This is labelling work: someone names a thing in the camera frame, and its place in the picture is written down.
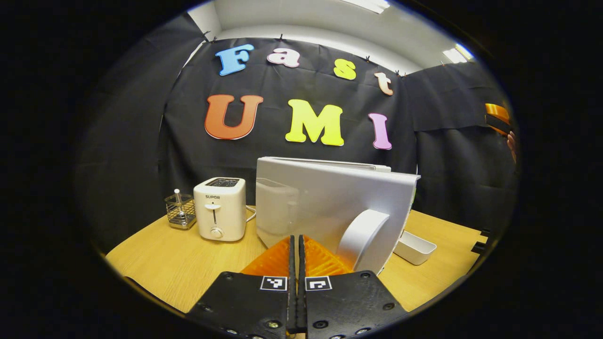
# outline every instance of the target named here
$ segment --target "white box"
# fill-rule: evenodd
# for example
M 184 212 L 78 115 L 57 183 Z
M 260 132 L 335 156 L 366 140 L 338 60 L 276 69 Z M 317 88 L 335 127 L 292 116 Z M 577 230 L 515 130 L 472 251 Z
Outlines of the white box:
M 429 259 L 436 248 L 434 243 L 404 231 L 398 239 L 394 253 L 413 265 L 420 265 Z

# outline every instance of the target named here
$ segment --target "toaster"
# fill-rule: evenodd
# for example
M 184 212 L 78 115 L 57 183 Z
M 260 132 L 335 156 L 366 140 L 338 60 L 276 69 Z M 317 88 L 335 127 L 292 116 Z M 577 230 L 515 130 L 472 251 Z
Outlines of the toaster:
M 245 234 L 245 180 L 214 177 L 193 189 L 199 234 L 206 239 L 237 241 Z

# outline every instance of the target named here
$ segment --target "toaster knob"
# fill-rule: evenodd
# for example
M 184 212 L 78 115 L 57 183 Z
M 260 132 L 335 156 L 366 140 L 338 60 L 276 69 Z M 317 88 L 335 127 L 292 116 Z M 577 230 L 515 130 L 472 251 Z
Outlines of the toaster knob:
M 214 227 L 213 229 L 211 229 L 209 231 L 209 233 L 212 235 L 212 237 L 214 238 L 222 238 L 222 236 L 224 235 L 224 232 L 222 232 L 221 229 Z

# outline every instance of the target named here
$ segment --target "white appliance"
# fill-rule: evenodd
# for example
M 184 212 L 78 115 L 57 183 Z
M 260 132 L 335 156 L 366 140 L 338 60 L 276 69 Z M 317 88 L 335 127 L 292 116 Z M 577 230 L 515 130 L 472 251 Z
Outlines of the white appliance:
M 193 189 L 199 234 L 206 239 L 237 241 L 245 234 L 245 180 L 215 177 Z
M 366 163 L 261 157 L 257 234 L 267 247 L 304 234 L 355 271 L 379 274 L 404 230 L 419 178 Z

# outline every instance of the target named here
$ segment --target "white ceiling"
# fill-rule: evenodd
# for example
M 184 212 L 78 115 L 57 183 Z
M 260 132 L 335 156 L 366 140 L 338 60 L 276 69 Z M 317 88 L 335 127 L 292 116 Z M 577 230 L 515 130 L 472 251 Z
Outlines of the white ceiling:
M 223 30 L 299 25 L 336 31 L 380 45 L 422 68 L 449 63 L 455 42 L 422 18 L 391 6 L 381 14 L 340 0 L 216 0 Z

